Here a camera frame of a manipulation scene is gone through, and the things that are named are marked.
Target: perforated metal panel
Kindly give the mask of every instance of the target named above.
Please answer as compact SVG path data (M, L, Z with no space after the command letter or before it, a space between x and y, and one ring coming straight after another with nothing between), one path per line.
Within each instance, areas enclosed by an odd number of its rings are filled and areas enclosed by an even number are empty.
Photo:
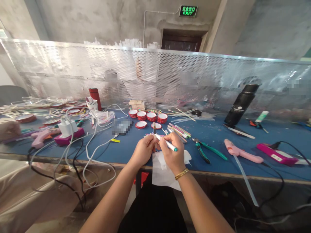
M245 84L260 84L247 113L310 115L311 64L218 54L3 39L32 96L84 99L99 90L104 105L227 112Z

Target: white charger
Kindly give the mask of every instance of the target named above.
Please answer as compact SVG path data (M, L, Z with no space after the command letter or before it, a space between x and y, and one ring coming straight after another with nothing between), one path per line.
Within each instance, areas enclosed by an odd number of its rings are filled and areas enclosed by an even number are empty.
M78 131L78 127L75 123L75 121L71 120L70 122L68 120L65 120L61 118L61 122L58 124L59 129L62 132L62 135L64 138L71 136L71 126L73 128L73 133Z

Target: red thermos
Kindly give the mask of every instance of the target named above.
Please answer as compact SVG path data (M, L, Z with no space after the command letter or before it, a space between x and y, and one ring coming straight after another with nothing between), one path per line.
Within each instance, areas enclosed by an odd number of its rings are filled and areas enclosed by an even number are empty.
M100 98L99 98L99 94L98 94L98 89L97 88L89 88L88 91L90 92L90 96L93 99L97 100L98 110L101 111L101 103L100 103Z

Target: exit sign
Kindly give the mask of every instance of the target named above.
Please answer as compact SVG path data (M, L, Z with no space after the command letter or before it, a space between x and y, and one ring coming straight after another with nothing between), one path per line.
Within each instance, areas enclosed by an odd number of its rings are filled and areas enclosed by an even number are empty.
M197 9L197 6L181 6L179 16L194 18L197 13Z

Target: pliers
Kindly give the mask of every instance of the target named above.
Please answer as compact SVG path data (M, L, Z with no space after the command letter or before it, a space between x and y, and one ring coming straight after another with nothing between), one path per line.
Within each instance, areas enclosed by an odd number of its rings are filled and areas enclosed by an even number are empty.
M216 150L215 148L213 148L213 147L207 145L207 144L204 143L204 142L200 142L200 141L199 141L198 139L196 139L196 138L192 138L192 140L195 142L195 146L197 147L197 149L199 150L199 153L200 153L201 157L204 159L204 161L205 161L207 164L210 164L211 162L210 162L210 160L206 157L206 155L204 154L204 152L203 152L201 146L204 146L205 148L211 150L211 151L214 152L216 155L220 156L222 159L224 159L224 160L226 160L226 161L228 160L227 157L226 157L223 153L221 153L220 151Z

